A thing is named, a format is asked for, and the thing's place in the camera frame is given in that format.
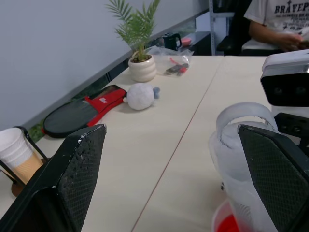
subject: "potted plant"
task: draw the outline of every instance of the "potted plant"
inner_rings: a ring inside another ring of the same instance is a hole
[[[106,7],[114,13],[122,23],[116,28],[116,33],[133,50],[129,61],[132,79],[137,82],[147,82],[156,75],[155,60],[145,53],[145,45],[155,28],[155,12],[160,0],[154,0],[146,9],[143,4],[142,11],[132,10],[132,6],[125,0],[109,0]]]

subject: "plastic bag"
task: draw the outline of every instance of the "plastic bag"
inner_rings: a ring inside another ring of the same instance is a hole
[[[194,52],[186,49],[182,52],[163,47],[149,47],[148,55],[153,55],[157,73],[165,76],[182,76],[190,67],[191,56]]]

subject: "white t-shirt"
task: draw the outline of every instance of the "white t-shirt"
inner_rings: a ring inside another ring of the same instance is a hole
[[[309,1],[252,0],[245,18],[280,33],[299,33],[309,40]],[[242,49],[278,49],[278,47],[249,40]]]

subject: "green leaves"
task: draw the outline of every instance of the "green leaves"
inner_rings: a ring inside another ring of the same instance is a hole
[[[142,11],[132,11],[132,6],[126,4],[125,0],[109,0],[106,8],[114,17],[122,21],[119,28],[115,29],[116,33],[122,38],[133,50],[138,49],[138,57],[144,51],[144,45],[149,41],[155,28],[155,13],[160,0],[154,0],[146,9],[143,3]]]

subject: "textured gripper pad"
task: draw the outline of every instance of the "textured gripper pad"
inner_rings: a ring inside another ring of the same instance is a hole
[[[253,184],[269,216],[279,232],[290,231],[308,201],[308,182],[271,139],[251,130],[239,135]]]
[[[97,130],[81,139],[57,186],[74,231],[80,232],[97,183],[105,133]]]

